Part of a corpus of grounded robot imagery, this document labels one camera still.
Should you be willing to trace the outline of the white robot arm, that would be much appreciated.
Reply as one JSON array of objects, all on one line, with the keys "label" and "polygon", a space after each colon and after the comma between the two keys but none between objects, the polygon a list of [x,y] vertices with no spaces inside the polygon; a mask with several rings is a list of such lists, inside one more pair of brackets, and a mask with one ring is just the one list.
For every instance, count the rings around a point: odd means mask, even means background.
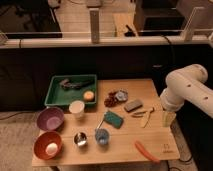
[{"label": "white robot arm", "polygon": [[205,82],[208,72],[200,64],[192,64],[167,74],[166,88],[160,94],[164,109],[162,125],[169,127],[186,101],[189,101],[213,120],[213,89]]}]

